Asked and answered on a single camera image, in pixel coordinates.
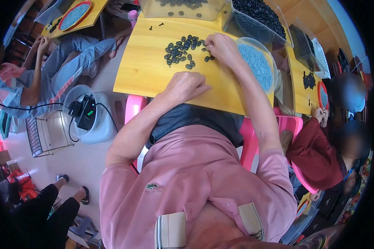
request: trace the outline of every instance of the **maroon jacket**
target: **maroon jacket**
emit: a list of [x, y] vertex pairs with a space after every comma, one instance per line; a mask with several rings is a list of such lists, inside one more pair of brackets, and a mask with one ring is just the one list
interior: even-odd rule
[[302, 171], [306, 181], [318, 189], [334, 187], [347, 174], [339, 152], [328, 142], [326, 128], [312, 117], [289, 146], [286, 156]]

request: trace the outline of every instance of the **hand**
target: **hand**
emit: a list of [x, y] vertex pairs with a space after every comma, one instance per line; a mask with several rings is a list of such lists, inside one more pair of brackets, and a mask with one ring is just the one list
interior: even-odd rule
[[319, 123], [322, 121], [323, 117], [324, 117], [324, 112], [323, 110], [319, 107], [317, 108], [316, 110], [314, 110], [314, 117], [317, 118], [317, 120], [319, 121]]
[[47, 52], [47, 50], [49, 50], [50, 44], [51, 44], [51, 39], [48, 37], [42, 36], [39, 47], [37, 48], [37, 54], [42, 57]]
[[205, 40], [205, 45], [210, 53], [221, 63], [232, 68], [239, 61], [244, 61], [238, 50], [237, 44], [228, 35], [214, 33]]
[[176, 106], [212, 89], [205, 81], [199, 72], [176, 72], [160, 96]]
[[309, 199], [314, 201], [318, 200], [321, 195], [322, 190], [318, 191], [316, 194], [310, 194]]
[[327, 109], [323, 109], [323, 112], [324, 112], [324, 117], [323, 119], [321, 120], [321, 127], [327, 127], [327, 121], [328, 121], [328, 110]]
[[32, 47], [31, 47], [31, 51], [37, 52], [37, 48], [40, 45], [41, 37], [42, 37], [41, 35], [37, 36], [37, 38], [35, 39], [35, 42], [33, 43]]

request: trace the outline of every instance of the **yellow wooden tabletop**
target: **yellow wooden tabletop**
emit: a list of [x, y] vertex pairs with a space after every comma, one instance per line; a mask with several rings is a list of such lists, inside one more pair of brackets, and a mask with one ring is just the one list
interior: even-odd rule
[[[45, 37], [49, 37], [49, 38], [56, 38], [56, 37], [59, 37], [61, 35], [66, 35], [68, 33], [71, 33], [71, 32], [74, 32], [74, 31], [77, 31], [77, 30], [80, 30], [80, 29], [84, 29], [86, 27], [94, 26], [98, 17], [100, 16], [102, 10], [104, 9], [105, 5], [109, 2], [109, 0], [90, 0], [90, 1], [92, 3], [92, 7], [91, 7], [92, 9], [91, 9], [90, 13], [78, 25], [76, 25], [75, 27], [73, 27], [72, 29], [69, 29], [67, 31], [60, 31], [59, 30], [59, 25], [58, 25], [52, 33], [49, 33], [52, 26], [47, 28], [48, 27], [48, 24], [47, 24], [43, 28], [43, 31], [42, 31], [41, 35], [43, 35]], [[68, 10], [70, 10], [75, 5], [79, 4], [80, 2], [82, 2], [82, 0], [75, 0], [71, 4], [71, 6], [69, 7]], [[57, 18], [53, 21], [53, 25], [57, 23], [59, 18]]]
[[286, 47], [286, 51], [292, 81], [292, 92], [294, 95], [294, 111], [311, 115], [313, 113], [312, 110], [319, 107], [317, 87], [319, 86], [318, 83], [321, 79], [316, 74], [313, 74], [316, 86], [313, 87], [313, 89], [305, 89], [304, 72], [305, 75], [308, 75], [310, 70], [295, 59], [294, 49], [292, 47]]
[[[169, 67], [164, 59], [164, 55], [167, 54], [165, 47], [170, 42], [175, 44], [182, 36], [187, 37], [190, 34], [205, 40], [209, 34], [215, 32], [224, 33], [221, 28], [221, 15], [213, 22], [209, 22], [177, 17], [144, 18], [140, 14], [123, 54], [114, 92], [155, 97], [163, 92], [175, 72], [200, 72], [206, 76], [206, 83], [213, 89], [189, 103], [246, 115], [239, 82], [234, 74], [227, 67], [220, 65], [216, 59], [204, 62], [209, 52], [202, 52], [203, 46], [187, 51], [193, 56], [196, 64], [192, 70], [185, 68], [187, 61], [172, 63]], [[272, 106], [273, 97], [274, 93], [268, 95]]]

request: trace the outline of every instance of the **pink water bottle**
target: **pink water bottle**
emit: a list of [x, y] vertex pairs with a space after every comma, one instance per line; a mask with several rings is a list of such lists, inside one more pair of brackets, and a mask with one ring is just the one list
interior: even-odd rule
[[136, 25], [137, 17], [138, 17], [137, 10], [131, 10], [129, 12], [129, 20], [130, 20], [130, 23], [132, 24], [132, 28], [134, 28], [134, 26]]

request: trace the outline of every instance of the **sandal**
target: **sandal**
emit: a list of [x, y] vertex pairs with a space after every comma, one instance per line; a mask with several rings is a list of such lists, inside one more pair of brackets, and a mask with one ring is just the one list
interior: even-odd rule
[[69, 177], [68, 175], [65, 175], [65, 174], [57, 175], [56, 180], [58, 181], [61, 177], [63, 177], [66, 180], [66, 182], [69, 182]]
[[86, 197], [84, 197], [80, 202], [83, 205], [88, 205], [90, 203], [89, 189], [86, 186], [82, 186], [85, 189]]

